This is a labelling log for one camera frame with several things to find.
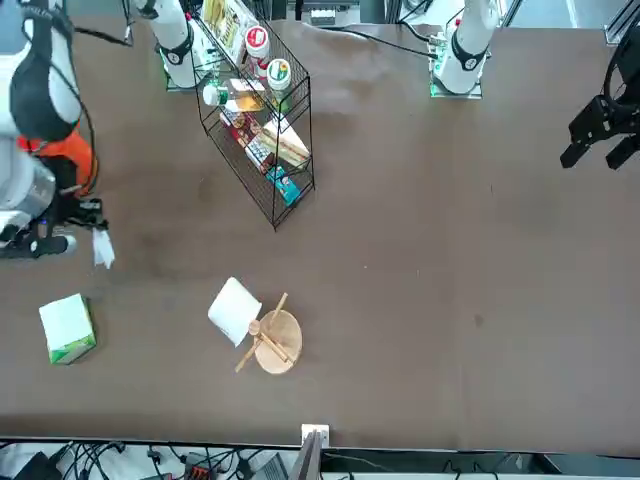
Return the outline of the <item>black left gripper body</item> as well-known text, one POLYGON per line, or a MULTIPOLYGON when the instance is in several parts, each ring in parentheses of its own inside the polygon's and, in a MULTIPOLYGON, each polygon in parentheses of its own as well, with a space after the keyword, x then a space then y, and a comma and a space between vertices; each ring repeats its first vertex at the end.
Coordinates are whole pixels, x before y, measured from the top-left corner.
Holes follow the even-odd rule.
POLYGON ((639 107, 639 36, 630 35, 620 42, 607 67, 603 95, 612 108, 639 107), (611 78, 617 70, 622 80, 624 93, 616 97, 611 93, 611 78))

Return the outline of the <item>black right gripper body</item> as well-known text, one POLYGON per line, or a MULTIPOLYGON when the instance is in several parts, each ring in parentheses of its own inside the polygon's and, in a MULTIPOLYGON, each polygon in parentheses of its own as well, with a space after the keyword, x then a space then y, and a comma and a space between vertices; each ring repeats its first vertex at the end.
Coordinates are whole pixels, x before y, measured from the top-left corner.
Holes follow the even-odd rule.
POLYGON ((81 204, 78 197, 55 197, 49 208, 49 232, 68 225, 84 228, 81 204))

